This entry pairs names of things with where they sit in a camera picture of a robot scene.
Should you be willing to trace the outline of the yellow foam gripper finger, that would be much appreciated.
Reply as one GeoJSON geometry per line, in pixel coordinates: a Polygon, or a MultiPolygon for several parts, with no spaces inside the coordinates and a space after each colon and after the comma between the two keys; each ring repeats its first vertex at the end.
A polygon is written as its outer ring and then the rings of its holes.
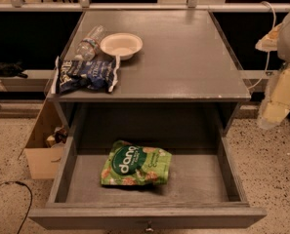
{"type": "Polygon", "coordinates": [[[262,52],[272,52],[277,50],[277,39],[281,24],[276,25],[268,34],[260,39],[255,48],[262,52]]]}
{"type": "Polygon", "coordinates": [[[264,130],[278,126],[290,113],[290,65],[268,81],[257,124],[264,130]]]}

